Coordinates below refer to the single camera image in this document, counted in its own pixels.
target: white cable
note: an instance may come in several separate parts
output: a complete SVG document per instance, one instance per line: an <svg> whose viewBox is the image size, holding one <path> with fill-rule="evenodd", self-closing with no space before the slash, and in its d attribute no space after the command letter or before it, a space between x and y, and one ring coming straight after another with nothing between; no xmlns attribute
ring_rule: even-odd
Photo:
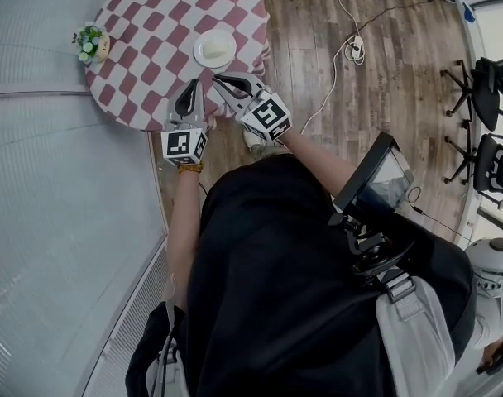
<svg viewBox="0 0 503 397"><path fill-rule="evenodd" d="M347 47L345 47L345 51L344 51L344 55L346 57L347 60L350 60L351 62L354 62L355 64L357 65L361 65L364 63L364 60L366 58L366 50L365 50L365 47L364 47L364 40L362 39L362 37L360 36L360 31L358 30L358 23L357 23L357 20L354 18L354 16L343 6L343 3L342 3L342 0L338 0L338 2L340 3L340 6L342 7L343 11L345 11L345 13L347 15L349 15L354 23L354 26L357 30L356 34L353 34L351 36L349 36L344 42L343 44L341 45L341 47L338 49L338 51L336 52L336 54L334 55L333 57L333 66L334 66L334 80L333 80L333 86L331 87L331 89L329 90L329 92L327 93L327 96L325 97L324 101L323 101L323 104L321 105L321 108L319 108L319 110L314 114L312 115L308 120L307 122L304 124L303 128L301 128L301 134L304 133L304 130L305 128L310 124L310 121L312 121L317 115L319 115L323 109L325 108L325 105L327 104L327 101L328 99L331 97L331 94L333 93L334 89L336 88L336 82L337 82L337 79L338 79L338 68L336 67L336 58L338 57L338 55L340 54L340 52L342 51L343 47L345 47L346 44L348 44ZM360 37L360 40L362 41L361 43L361 46L360 46L360 55L354 59L352 58L350 55L347 54L347 50L348 49L351 49L352 48L352 44L354 43L354 40L356 39L356 37Z"/></svg>

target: vent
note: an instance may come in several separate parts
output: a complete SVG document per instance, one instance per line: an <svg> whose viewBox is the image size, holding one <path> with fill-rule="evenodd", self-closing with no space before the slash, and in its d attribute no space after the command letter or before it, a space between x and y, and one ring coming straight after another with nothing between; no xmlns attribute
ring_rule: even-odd
<svg viewBox="0 0 503 397"><path fill-rule="evenodd" d="M127 397L125 375L149 314L161 302L167 264L165 248L152 260L122 311L89 379L83 397Z"/></svg>

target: white plate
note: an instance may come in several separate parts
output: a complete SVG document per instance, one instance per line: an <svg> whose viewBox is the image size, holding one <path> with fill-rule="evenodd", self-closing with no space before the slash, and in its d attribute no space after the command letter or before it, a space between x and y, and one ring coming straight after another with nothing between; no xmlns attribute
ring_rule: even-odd
<svg viewBox="0 0 503 397"><path fill-rule="evenodd" d="M233 36L225 30L211 30L202 34L194 43L194 58L206 68L227 65L237 51Z"/></svg>

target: red and white tablecloth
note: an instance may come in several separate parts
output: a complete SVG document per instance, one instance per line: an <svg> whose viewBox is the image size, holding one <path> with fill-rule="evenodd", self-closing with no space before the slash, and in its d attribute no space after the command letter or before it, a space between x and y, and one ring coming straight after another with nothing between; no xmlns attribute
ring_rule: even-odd
<svg viewBox="0 0 503 397"><path fill-rule="evenodd" d="M162 131L168 97L199 78L205 116L231 117L211 78L224 71L264 74L268 19L264 0L107 0L95 23L110 35L111 50L103 63L87 66L90 92L118 122ZM236 57L219 69L206 69L193 56L196 39L212 29L229 31L237 43Z"/></svg>

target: blue object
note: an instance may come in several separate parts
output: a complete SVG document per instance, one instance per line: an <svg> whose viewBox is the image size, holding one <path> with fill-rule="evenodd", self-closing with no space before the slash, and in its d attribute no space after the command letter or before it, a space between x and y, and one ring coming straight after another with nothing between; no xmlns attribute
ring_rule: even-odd
<svg viewBox="0 0 503 397"><path fill-rule="evenodd" d="M463 7L465 8L465 19L467 20L467 22L474 23L476 21L476 18L474 17L472 8L466 3L463 4Z"/></svg>

